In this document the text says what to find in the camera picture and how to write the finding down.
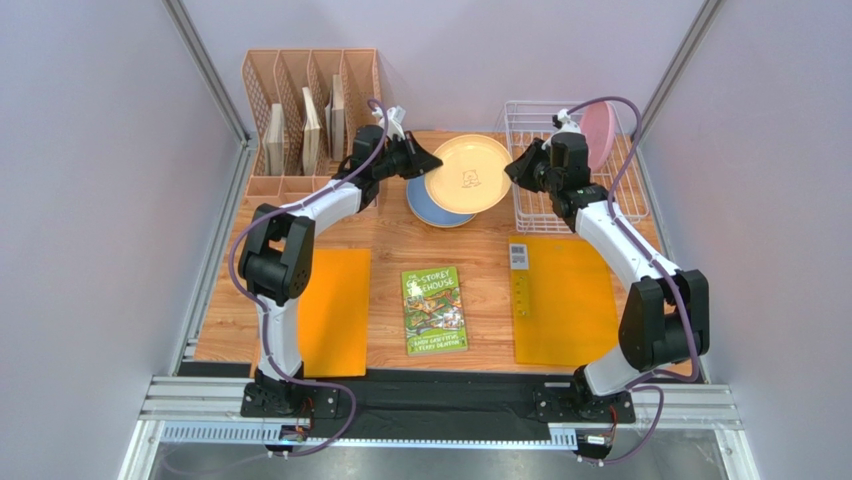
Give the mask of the pink plate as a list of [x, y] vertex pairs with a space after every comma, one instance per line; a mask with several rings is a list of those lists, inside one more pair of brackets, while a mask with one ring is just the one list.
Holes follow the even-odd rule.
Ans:
[[588, 146], [588, 167], [592, 172], [598, 172], [606, 164], [613, 148], [615, 111], [608, 102], [594, 103], [585, 109], [579, 126]]

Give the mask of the blue plate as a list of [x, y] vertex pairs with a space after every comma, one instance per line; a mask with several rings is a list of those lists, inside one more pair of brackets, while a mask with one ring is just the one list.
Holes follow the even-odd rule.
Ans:
[[472, 221], [475, 214], [457, 214], [437, 205], [428, 195], [424, 178], [406, 182], [406, 199], [409, 209], [423, 223], [438, 228], [455, 228]]

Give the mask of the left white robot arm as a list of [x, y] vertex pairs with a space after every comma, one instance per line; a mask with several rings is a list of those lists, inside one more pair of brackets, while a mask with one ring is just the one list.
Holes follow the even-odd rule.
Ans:
[[296, 418], [320, 395], [336, 400], [337, 384], [307, 381], [299, 347], [299, 301], [312, 274], [316, 237], [365, 210], [382, 181], [421, 177], [442, 166], [410, 132], [390, 137], [359, 128], [351, 154], [320, 190], [283, 206], [262, 204], [231, 248], [229, 273], [258, 309], [261, 358], [244, 389], [241, 415]]

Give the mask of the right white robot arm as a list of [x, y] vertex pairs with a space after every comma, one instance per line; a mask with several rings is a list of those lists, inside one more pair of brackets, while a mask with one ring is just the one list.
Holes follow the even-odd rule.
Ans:
[[618, 340], [578, 367], [564, 399], [582, 419], [607, 418], [628, 391], [668, 366], [695, 364], [710, 348], [709, 282], [660, 254], [627, 221], [609, 190], [592, 181], [580, 133], [536, 137], [506, 166], [517, 187], [549, 196], [554, 213], [605, 260], [627, 291]]

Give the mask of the tan yellow plate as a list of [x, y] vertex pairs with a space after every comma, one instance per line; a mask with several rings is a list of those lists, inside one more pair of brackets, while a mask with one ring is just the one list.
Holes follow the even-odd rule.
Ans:
[[434, 152], [442, 165], [425, 174], [430, 199], [455, 214], [478, 214], [502, 201], [511, 187], [505, 168], [512, 158], [497, 140], [466, 134], [447, 140]]

